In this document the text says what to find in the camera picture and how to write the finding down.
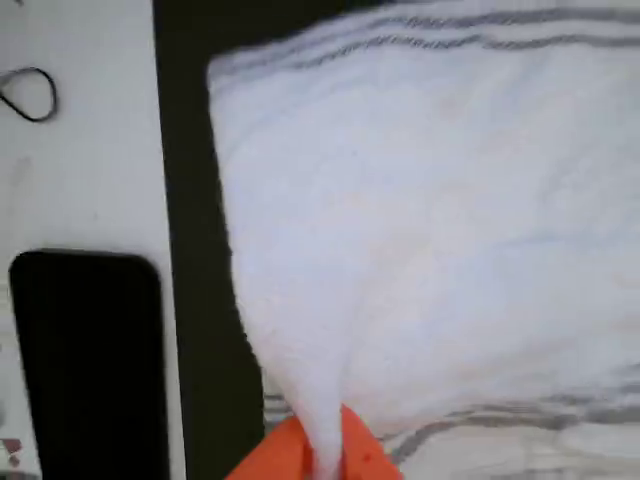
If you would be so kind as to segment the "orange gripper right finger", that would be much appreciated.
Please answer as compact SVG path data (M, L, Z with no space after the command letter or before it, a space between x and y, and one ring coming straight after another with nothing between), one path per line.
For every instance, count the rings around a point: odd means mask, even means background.
M342 479L400 480L402 473L385 454L381 443L362 419L343 405L342 415Z

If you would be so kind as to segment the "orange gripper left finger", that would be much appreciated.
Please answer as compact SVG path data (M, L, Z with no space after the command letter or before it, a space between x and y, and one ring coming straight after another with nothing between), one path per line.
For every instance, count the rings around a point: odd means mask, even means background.
M303 480L311 475L312 451L297 417L277 425L226 477L227 480Z

